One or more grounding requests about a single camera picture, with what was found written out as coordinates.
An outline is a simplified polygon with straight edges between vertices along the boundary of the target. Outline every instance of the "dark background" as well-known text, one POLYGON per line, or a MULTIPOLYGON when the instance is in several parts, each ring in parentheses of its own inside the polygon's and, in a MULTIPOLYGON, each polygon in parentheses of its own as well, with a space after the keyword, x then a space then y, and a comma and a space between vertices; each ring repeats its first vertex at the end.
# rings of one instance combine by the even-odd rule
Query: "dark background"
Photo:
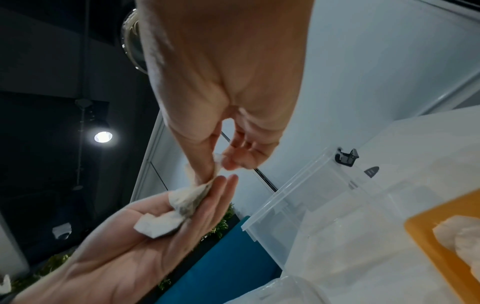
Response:
POLYGON ((85 141, 84 188, 72 191, 84 7, 77 0, 0 0, 0 212, 31 266, 80 243, 129 203, 159 111, 148 77, 119 44, 134 3, 92 1, 87 118, 107 121, 116 141, 85 141), (72 235, 55 240, 52 228, 66 222, 72 235))

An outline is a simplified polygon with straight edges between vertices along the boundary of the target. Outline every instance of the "hand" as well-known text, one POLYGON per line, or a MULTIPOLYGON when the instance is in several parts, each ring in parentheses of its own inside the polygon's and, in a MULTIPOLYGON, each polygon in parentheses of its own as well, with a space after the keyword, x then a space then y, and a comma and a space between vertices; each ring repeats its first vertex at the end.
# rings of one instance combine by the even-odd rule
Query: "hand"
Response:
POLYGON ((193 217, 167 237, 134 230, 145 213, 172 210, 168 193, 132 203, 95 229, 59 269, 21 292, 12 304, 136 303, 169 274, 224 216, 238 177, 219 176, 193 217))
POLYGON ((222 120, 223 166, 257 168, 292 116, 313 0, 137 0, 148 75, 164 121, 202 182, 222 120))

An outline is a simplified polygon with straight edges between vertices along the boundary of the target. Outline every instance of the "clear plastic box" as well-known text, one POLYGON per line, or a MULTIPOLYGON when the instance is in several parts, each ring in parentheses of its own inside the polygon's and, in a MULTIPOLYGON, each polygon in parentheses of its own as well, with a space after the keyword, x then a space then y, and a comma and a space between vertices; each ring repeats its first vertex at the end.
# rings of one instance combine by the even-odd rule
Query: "clear plastic box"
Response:
POLYGON ((336 152, 326 149, 242 229, 333 304, 459 302, 392 212, 398 200, 392 205, 357 167, 337 164, 336 152))

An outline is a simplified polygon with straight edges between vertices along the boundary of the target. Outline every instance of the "black sleeve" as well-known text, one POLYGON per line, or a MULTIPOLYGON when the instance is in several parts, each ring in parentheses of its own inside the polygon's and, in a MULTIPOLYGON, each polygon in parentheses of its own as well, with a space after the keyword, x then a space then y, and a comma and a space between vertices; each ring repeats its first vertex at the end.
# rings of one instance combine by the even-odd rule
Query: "black sleeve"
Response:
POLYGON ((0 304, 10 304, 10 302, 12 302, 16 296, 17 293, 11 293, 4 297, 2 300, 0 300, 0 304))

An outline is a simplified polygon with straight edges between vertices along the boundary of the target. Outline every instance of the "open palm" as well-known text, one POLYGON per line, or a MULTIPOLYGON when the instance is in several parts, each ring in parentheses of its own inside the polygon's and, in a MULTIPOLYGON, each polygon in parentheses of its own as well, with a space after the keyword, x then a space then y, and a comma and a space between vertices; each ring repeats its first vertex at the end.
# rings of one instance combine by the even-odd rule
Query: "open palm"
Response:
POLYGON ((193 217, 174 235, 151 239, 133 229, 145 213, 172 210, 168 193, 121 209, 80 245, 61 268, 45 278, 41 296, 33 285, 14 303, 136 303, 169 274, 223 217, 238 178, 219 176, 193 217))

